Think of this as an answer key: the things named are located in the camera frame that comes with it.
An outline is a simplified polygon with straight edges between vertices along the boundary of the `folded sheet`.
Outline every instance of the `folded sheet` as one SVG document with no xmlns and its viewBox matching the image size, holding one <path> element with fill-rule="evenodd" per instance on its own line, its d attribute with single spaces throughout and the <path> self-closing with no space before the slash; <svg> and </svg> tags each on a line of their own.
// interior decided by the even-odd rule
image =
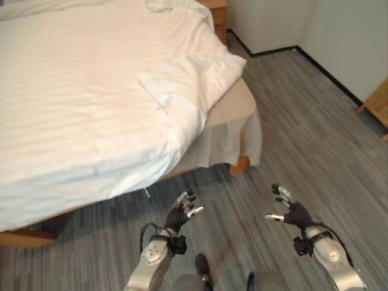
<svg viewBox="0 0 388 291">
<path fill-rule="evenodd" d="M 182 56 L 139 75 L 142 86 L 168 114 L 179 158 L 202 132 L 207 112 L 241 76 L 245 63 L 230 53 Z"/>
</svg>

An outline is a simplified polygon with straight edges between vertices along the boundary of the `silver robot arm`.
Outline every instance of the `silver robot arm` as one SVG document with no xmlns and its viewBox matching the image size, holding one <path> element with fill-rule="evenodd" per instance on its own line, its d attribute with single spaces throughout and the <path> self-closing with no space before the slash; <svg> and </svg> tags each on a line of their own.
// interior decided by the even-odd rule
<svg viewBox="0 0 388 291">
<path fill-rule="evenodd" d="M 300 202 L 292 202 L 290 192 L 284 187 L 273 185 L 272 192 L 277 196 L 276 200 L 289 208 L 290 212 L 285 215 L 266 214 L 264 218 L 293 224 L 302 230 L 303 239 L 294 239 L 298 254 L 313 253 L 327 272 L 336 291 L 367 290 L 367 286 L 352 267 L 352 259 L 343 242 L 338 237 L 339 242 L 333 239 L 331 233 L 334 231 L 323 224 L 314 223 L 306 208 Z"/>
<path fill-rule="evenodd" d="M 124 291 L 157 291 L 163 277 L 171 266 L 176 253 L 186 251 L 185 237 L 177 238 L 180 228 L 203 207 L 194 208 L 195 197 L 192 191 L 184 192 L 175 201 L 167 216 L 164 229 L 152 236 L 150 243 L 141 252 L 140 263 L 131 274 Z"/>
</svg>

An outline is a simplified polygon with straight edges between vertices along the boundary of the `bed leg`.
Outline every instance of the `bed leg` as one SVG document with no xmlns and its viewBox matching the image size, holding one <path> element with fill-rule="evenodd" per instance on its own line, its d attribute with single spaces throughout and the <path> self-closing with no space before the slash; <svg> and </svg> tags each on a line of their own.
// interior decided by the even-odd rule
<svg viewBox="0 0 388 291">
<path fill-rule="evenodd" d="M 236 176 L 236 175 L 245 173 L 246 171 L 248 171 L 249 163 L 250 163 L 249 158 L 247 156 L 240 156 L 238 158 L 237 165 L 235 165 L 235 166 L 230 165 L 229 173 L 232 176 Z"/>
<path fill-rule="evenodd" d="M 18 229 L 0 232 L 0 247 L 41 247 L 53 243 L 56 236 L 49 232 L 29 229 Z"/>
</svg>

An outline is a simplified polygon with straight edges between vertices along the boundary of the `wooden nightstand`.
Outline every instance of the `wooden nightstand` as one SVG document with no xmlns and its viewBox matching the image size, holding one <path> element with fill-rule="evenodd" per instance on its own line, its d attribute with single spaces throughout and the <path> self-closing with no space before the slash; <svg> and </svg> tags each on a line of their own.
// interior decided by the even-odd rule
<svg viewBox="0 0 388 291">
<path fill-rule="evenodd" d="M 198 2 L 210 9 L 213 15 L 214 31 L 226 44 L 228 0 L 198 0 Z"/>
</svg>

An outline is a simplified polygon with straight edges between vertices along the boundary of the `striped carpet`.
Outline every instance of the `striped carpet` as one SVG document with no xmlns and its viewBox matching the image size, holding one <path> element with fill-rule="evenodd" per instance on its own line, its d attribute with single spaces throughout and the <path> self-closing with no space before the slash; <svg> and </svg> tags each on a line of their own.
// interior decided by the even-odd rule
<svg viewBox="0 0 388 291">
<path fill-rule="evenodd" d="M 263 122 L 262 163 L 230 177 L 227 165 L 198 169 L 46 222 L 57 242 L 34 250 L 0 249 L 0 290 L 122 290 L 139 260 L 139 231 L 162 224 L 177 194 L 195 190 L 206 210 L 182 230 L 189 249 L 177 256 L 162 290 L 208 256 L 215 290 L 245 290 L 250 271 L 280 270 L 290 290 L 330 290 L 317 263 L 294 252 L 296 228 L 267 223 L 283 212 L 270 191 L 286 186 L 316 221 L 337 230 L 370 290 L 388 290 L 388 155 L 381 126 L 298 52 L 249 58 L 244 79 Z"/>
</svg>

